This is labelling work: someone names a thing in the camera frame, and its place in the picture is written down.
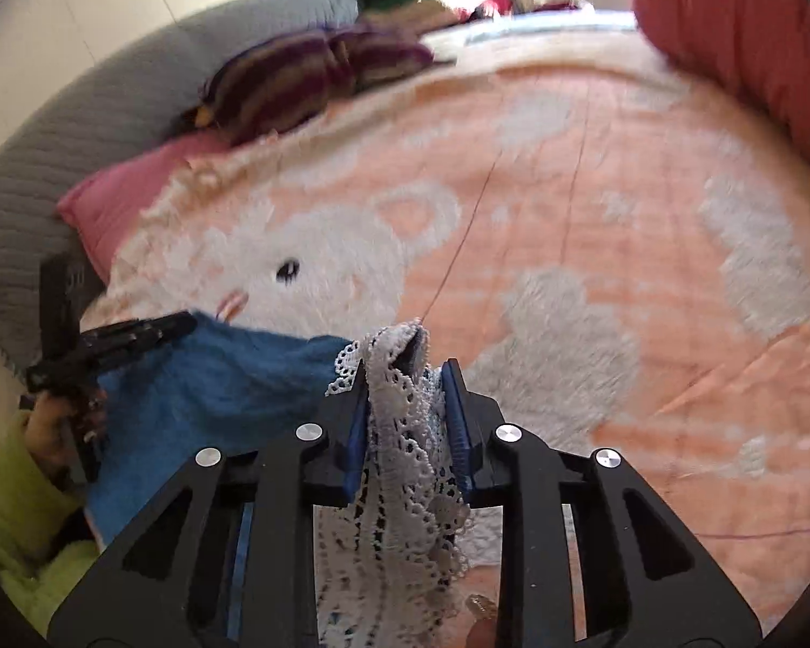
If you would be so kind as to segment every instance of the blue towel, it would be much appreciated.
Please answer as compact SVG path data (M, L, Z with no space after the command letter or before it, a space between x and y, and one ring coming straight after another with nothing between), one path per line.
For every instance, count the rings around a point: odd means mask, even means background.
M100 378L109 445L87 504L105 543L199 449L245 453L311 420L348 343L195 316L189 336Z

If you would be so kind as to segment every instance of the metal screw cap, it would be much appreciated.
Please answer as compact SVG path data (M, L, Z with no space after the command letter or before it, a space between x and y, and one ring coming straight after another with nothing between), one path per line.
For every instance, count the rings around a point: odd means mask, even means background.
M601 448L594 457L603 467L618 467L621 465L621 454L611 448Z
M513 424L502 424L495 429L495 435L507 443L516 443L522 438L522 430Z
M222 460L222 454L218 448L202 448L195 454L195 462L201 467L213 467Z
M300 424L297 427L297 438L301 441L317 441L320 439L321 434L324 433L324 429L321 428L318 424Z

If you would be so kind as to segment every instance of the pink pillow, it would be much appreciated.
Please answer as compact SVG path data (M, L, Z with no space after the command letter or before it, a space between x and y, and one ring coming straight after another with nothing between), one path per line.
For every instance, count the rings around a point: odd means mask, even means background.
M809 0L632 0L654 46L766 107L810 160Z
M106 283L114 254L141 210L167 184L171 172L187 158L229 148L218 131L181 136L153 151L94 172L57 203L63 220L78 231L84 250Z

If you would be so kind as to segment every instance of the purple striped cushion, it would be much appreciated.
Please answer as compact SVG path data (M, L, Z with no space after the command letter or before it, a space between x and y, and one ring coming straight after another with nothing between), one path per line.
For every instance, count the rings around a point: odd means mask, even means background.
M432 51L416 38L368 26L330 34L330 45L343 45L359 88L410 77L430 67Z
M415 75L432 52L367 26L303 31L231 58L207 84L204 106L231 142L285 133L357 89Z

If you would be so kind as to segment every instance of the bear eye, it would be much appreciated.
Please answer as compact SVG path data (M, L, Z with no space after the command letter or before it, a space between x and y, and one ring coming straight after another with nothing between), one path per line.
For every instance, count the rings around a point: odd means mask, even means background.
M277 270L276 281L287 284L291 280L294 280L299 272L300 261L298 261L296 258L288 258L287 261L283 262L283 264L281 264L280 268Z

